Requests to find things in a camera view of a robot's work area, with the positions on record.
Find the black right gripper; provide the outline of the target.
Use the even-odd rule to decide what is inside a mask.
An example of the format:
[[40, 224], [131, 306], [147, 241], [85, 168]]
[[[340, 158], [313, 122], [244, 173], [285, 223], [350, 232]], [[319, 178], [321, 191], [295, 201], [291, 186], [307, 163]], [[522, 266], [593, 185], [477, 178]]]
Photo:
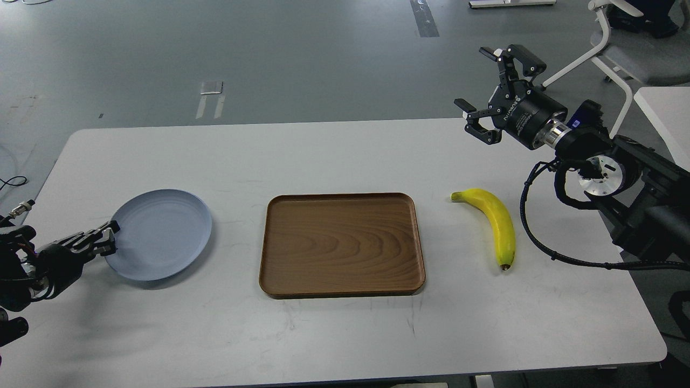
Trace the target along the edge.
[[[500, 83], [490, 97], [490, 108], [477, 110], [465, 99], [454, 100], [463, 111], [464, 130], [488, 145], [499, 143], [503, 130], [530, 150], [541, 147], [542, 131], [549, 121], [563, 121], [568, 113], [566, 106], [533, 87], [534, 79], [545, 72], [547, 64], [518, 44], [505, 49], [482, 46], [480, 53], [498, 65]], [[483, 127], [480, 119], [484, 117], [492, 117], [496, 129]]]

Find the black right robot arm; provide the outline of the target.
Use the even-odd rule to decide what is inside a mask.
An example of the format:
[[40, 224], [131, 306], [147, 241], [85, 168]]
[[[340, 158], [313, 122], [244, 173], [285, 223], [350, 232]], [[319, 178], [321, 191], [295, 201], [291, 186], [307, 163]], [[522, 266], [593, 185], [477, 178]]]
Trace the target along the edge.
[[[486, 109], [455, 100], [466, 132], [487, 144], [508, 133], [530, 150], [548, 146], [555, 153], [552, 161], [534, 165], [522, 189], [520, 220], [532, 243], [552, 260], [580, 267], [688, 271], [688, 171], [630, 137], [611, 135], [601, 106], [590, 99], [568, 115], [565, 106], [533, 85], [547, 66], [526, 47], [481, 47], [480, 53], [497, 64], [499, 83]], [[526, 206], [543, 170], [554, 173], [555, 196], [562, 204], [601, 212], [613, 226], [612, 243], [637, 260], [587, 262], [541, 243], [528, 226]]]

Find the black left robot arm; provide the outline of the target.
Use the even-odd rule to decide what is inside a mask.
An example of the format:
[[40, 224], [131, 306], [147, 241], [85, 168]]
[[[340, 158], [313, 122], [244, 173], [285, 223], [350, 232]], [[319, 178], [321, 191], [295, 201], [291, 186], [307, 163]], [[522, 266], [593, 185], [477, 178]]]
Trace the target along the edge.
[[33, 199], [21, 202], [2, 218], [2, 346], [25, 336], [29, 329], [27, 319], [9, 318], [8, 312], [21, 312], [33, 302], [54, 299], [82, 276], [88, 262], [118, 250], [114, 236], [120, 226], [115, 220], [36, 248], [32, 243], [35, 229], [13, 223], [34, 205]]

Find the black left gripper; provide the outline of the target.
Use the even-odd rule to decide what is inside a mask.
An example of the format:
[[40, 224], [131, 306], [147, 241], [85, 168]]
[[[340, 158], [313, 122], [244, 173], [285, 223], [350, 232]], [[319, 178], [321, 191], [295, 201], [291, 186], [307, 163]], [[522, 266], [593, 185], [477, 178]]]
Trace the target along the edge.
[[34, 267], [33, 300], [48, 300], [78, 280], [85, 263], [97, 255], [107, 257], [118, 250], [114, 236], [121, 230], [115, 220], [42, 246], [30, 264]]

